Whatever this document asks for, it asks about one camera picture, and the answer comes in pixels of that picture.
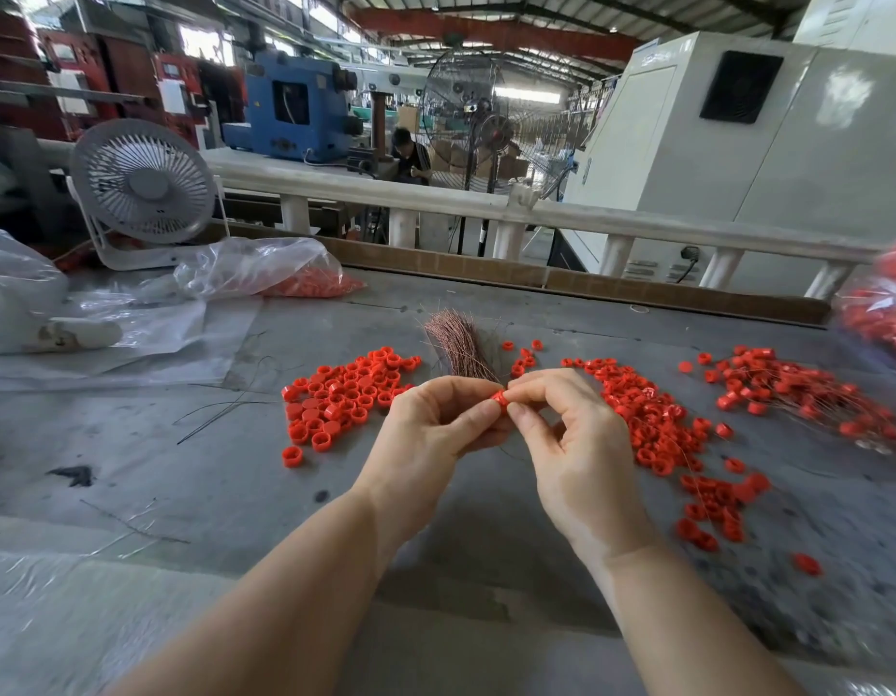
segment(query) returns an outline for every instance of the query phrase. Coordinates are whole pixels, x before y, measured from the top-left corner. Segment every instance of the red beam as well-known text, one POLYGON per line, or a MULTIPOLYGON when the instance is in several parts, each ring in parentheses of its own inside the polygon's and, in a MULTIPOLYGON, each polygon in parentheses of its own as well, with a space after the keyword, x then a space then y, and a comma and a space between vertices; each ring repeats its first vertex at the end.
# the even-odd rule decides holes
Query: red beam
POLYGON ((460 35, 465 41, 492 44, 501 51, 532 48, 561 56, 628 61, 632 51, 641 45, 638 39, 625 34, 563 31, 517 21, 486 22, 429 10, 350 7, 347 14, 359 27, 384 35, 413 34, 433 39, 460 35))

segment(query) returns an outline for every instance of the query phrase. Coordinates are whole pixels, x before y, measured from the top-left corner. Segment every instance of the right hand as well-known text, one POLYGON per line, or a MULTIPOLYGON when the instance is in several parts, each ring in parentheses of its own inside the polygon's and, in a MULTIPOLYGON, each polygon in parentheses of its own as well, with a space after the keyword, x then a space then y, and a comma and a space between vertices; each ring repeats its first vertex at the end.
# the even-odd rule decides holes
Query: right hand
POLYGON ((510 381, 509 417, 531 452, 545 512, 588 566, 656 541, 634 482, 625 421, 573 369, 534 371, 510 381), (553 428, 536 408, 550 406, 553 428))

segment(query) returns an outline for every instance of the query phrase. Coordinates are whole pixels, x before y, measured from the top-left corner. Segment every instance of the man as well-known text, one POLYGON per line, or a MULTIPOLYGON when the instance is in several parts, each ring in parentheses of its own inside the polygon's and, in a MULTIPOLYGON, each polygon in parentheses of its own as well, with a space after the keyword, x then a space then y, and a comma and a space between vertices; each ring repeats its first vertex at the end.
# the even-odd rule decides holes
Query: man
POLYGON ((432 163, 428 160, 428 151, 412 140, 412 135, 405 127, 396 127, 393 130, 393 157, 399 160, 396 176, 399 183, 428 185, 432 177, 432 163))

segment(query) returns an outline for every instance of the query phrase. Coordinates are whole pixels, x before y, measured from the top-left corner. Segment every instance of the fan grille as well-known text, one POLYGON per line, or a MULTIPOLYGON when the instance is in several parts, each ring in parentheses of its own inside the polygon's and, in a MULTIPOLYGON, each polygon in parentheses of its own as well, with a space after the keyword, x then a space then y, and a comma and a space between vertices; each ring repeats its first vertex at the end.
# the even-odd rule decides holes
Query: fan grille
POLYGON ((184 241, 212 217, 216 186, 199 153, 143 119, 114 119, 85 132, 71 176, 90 215, 144 241, 184 241), (143 188, 149 180, 162 189, 143 188))

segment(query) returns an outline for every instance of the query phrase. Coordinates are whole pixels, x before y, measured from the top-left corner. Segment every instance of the copper wire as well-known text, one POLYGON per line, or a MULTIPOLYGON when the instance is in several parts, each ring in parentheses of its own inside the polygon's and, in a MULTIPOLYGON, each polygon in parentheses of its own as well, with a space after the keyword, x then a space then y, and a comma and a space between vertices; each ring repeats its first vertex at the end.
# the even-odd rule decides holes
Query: copper wire
POLYGON ((487 362, 474 321, 456 310, 439 310, 424 324, 432 344, 444 351, 454 376, 499 382, 487 362))

